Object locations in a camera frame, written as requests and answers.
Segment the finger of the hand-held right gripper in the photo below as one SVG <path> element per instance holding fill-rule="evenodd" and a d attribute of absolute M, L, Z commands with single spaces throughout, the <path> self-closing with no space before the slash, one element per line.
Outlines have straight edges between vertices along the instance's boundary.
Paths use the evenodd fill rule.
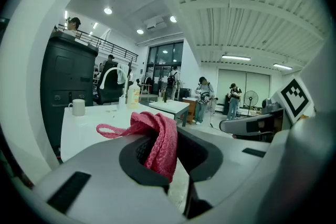
<path fill-rule="evenodd" d="M 259 116 L 221 121 L 219 128 L 225 133 L 240 136 L 276 134 L 282 130 L 284 118 L 284 109 L 278 109 Z"/>

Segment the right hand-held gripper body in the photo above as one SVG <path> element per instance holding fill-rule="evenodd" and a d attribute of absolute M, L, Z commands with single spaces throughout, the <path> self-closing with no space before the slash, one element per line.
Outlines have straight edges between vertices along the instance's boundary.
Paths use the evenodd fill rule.
<path fill-rule="evenodd" d="M 311 96 L 299 76 L 290 75 L 272 97 L 263 100 L 262 114 L 282 120 L 281 129 L 290 129 L 299 119 L 312 113 Z"/>

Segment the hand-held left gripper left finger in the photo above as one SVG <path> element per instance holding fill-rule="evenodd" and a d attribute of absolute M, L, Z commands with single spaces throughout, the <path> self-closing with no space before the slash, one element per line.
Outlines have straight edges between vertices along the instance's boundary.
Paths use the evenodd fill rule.
<path fill-rule="evenodd" d="M 33 191 L 82 223 L 184 223 L 168 199 L 168 179 L 144 166 L 154 141 L 129 135 L 91 145 L 46 175 Z"/>

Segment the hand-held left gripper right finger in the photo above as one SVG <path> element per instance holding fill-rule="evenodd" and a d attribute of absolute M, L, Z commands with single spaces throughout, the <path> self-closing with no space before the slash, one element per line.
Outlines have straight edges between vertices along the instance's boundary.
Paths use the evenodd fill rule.
<path fill-rule="evenodd" d="M 180 223 L 263 223 L 259 170 L 270 144 L 178 127 L 178 158 L 188 174 Z"/>

